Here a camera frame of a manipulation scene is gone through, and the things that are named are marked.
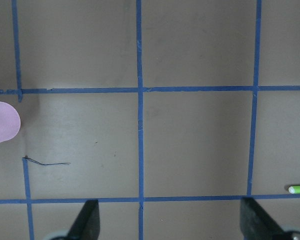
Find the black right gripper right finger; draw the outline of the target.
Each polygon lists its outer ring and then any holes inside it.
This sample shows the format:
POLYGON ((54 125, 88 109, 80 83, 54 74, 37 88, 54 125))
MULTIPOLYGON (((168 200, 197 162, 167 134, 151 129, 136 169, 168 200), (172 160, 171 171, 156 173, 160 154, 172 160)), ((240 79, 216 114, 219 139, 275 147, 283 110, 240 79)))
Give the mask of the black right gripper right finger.
POLYGON ((252 197, 240 200, 240 230, 245 240, 293 240, 252 197))

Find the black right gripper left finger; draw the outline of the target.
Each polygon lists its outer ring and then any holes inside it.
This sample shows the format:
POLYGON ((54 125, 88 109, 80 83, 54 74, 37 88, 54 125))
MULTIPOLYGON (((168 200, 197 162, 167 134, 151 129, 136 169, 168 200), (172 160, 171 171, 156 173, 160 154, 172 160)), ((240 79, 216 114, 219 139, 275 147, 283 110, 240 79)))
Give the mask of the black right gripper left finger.
POLYGON ((99 201, 87 200, 66 235, 67 240, 97 240, 100 235, 99 201))

